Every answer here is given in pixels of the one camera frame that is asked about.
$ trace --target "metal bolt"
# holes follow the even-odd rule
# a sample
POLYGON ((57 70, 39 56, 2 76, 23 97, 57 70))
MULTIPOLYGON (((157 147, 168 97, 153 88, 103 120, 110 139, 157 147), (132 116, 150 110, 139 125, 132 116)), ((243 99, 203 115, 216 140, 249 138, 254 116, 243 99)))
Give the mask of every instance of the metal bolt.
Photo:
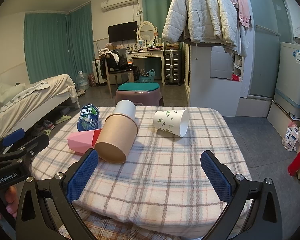
POLYGON ((26 179, 26 182, 28 182, 28 183, 31 181, 33 181, 33 177, 31 177, 31 176, 26 179))
POLYGON ((242 175, 242 174, 237 174, 236 176, 235 176, 235 178, 237 179, 237 180, 244 180, 244 176, 242 175))
POLYGON ((266 184, 271 185, 273 183, 272 179, 270 178, 266 178, 266 184))
POLYGON ((56 179, 61 179, 63 177, 63 173, 62 172, 58 172, 54 177, 56 179))

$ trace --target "laundry basket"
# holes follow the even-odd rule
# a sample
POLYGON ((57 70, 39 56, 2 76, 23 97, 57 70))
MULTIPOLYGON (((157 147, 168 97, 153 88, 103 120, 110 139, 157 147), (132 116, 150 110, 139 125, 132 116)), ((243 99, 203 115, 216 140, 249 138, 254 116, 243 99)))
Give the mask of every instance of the laundry basket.
POLYGON ((140 78, 138 80, 139 83, 153 83, 154 82, 154 76, 155 76, 155 71, 154 69, 151 69, 149 72, 148 72, 148 77, 143 77, 141 76, 141 74, 144 74, 145 73, 145 70, 142 69, 141 70, 141 73, 140 73, 140 78))

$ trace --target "gray suitcase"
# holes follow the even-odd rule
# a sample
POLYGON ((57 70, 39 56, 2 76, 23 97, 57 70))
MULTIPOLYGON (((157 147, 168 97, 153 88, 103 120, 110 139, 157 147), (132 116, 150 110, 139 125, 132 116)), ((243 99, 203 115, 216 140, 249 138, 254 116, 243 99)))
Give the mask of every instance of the gray suitcase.
POLYGON ((178 83, 183 81, 182 54, 180 49, 166 49, 164 51, 164 77, 166 83, 178 83))

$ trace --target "pink towel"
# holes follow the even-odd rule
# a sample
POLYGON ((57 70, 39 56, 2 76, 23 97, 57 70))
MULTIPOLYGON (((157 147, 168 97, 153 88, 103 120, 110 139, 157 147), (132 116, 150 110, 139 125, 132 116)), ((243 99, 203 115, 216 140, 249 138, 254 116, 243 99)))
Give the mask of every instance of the pink towel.
POLYGON ((250 28, 250 10, 248 0, 238 0, 239 5, 239 22, 247 28, 250 28))

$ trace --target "human hand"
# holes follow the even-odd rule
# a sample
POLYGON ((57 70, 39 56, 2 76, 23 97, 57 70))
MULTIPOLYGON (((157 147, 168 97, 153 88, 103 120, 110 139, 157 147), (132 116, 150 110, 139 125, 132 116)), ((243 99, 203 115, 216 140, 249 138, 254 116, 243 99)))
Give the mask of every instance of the human hand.
POLYGON ((10 213, 14 218, 17 217, 17 210, 19 204, 19 198, 17 196, 17 188, 15 186, 11 186, 7 189, 6 193, 4 194, 6 201, 8 202, 7 211, 10 213))

